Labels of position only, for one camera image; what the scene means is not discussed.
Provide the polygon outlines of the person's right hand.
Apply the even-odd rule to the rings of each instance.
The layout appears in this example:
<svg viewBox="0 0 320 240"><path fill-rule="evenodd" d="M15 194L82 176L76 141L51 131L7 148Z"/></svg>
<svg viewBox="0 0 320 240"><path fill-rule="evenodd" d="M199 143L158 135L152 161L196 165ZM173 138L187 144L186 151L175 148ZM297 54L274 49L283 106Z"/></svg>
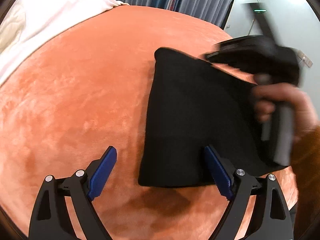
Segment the person's right hand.
<svg viewBox="0 0 320 240"><path fill-rule="evenodd" d="M294 117L295 142L298 142L319 124L316 109L308 94L291 84L256 86L252 94L255 99L254 109L260 122L269 120L276 108L281 105L291 109Z"/></svg>

